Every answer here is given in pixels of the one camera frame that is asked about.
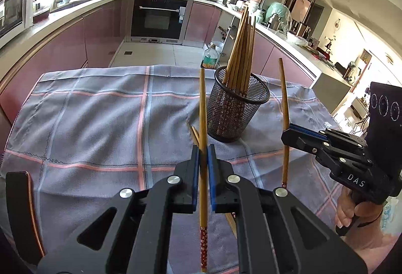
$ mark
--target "utensil holder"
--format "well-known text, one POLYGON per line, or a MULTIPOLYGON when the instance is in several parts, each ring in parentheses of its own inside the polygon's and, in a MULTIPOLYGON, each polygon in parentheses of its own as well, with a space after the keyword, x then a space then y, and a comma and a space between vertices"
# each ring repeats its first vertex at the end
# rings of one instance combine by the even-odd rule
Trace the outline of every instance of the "utensil holder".
POLYGON ((207 103, 208 135, 221 142, 232 142, 242 132, 261 104, 269 100, 268 87, 251 74, 247 94, 239 95, 226 87, 226 67, 215 71, 215 83, 207 103))

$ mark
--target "oven handle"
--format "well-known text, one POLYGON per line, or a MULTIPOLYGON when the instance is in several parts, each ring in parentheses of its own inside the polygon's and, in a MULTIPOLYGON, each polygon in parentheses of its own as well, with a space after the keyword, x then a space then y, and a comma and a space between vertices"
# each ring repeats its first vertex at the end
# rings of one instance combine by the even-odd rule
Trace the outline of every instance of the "oven handle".
POLYGON ((141 10, 145 9, 145 10, 162 10, 162 11, 172 11, 172 12, 177 12, 179 13, 180 10, 171 10, 171 9, 161 9, 161 8, 144 8, 144 7, 139 7, 141 10))

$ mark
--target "metal pin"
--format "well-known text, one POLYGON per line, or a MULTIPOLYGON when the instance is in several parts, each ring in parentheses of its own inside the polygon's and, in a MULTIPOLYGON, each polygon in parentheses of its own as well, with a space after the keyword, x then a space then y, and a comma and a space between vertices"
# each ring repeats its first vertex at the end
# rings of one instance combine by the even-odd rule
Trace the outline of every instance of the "metal pin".
POLYGON ((287 190, 285 188, 278 188, 275 190, 275 195, 277 195, 278 197, 286 197, 287 190))
POLYGON ((228 176, 228 181, 230 183, 238 183, 240 181, 240 177, 237 176, 236 174, 232 174, 232 175, 228 176))
POLYGON ((178 176, 170 176, 168 177, 168 183, 170 184, 176 184, 180 182, 180 177, 178 176))
POLYGON ((133 195, 133 191, 129 188, 124 188, 124 189, 120 190, 119 195, 122 198, 129 198, 133 195))

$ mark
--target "microwave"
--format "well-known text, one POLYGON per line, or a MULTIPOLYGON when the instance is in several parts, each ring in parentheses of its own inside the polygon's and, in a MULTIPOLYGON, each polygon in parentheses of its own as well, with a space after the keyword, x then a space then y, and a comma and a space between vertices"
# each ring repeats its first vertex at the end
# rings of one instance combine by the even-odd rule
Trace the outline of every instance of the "microwave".
POLYGON ((32 0, 0 0, 0 48, 31 26, 32 0))

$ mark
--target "triangular cutout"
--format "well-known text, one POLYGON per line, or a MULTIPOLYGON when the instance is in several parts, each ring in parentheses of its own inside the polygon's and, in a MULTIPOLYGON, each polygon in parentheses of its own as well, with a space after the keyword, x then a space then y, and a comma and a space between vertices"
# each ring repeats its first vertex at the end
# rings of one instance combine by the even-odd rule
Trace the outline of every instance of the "triangular cutout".
POLYGON ((109 230, 116 213, 117 209, 114 207, 106 210, 106 212, 99 216, 95 222, 78 236, 77 242, 93 250, 99 250, 102 247, 107 231, 109 230))
POLYGON ((299 209, 292 207, 290 211, 295 219, 297 228, 299 229, 304 247, 307 250, 317 248, 328 240, 327 236, 310 222, 299 209))

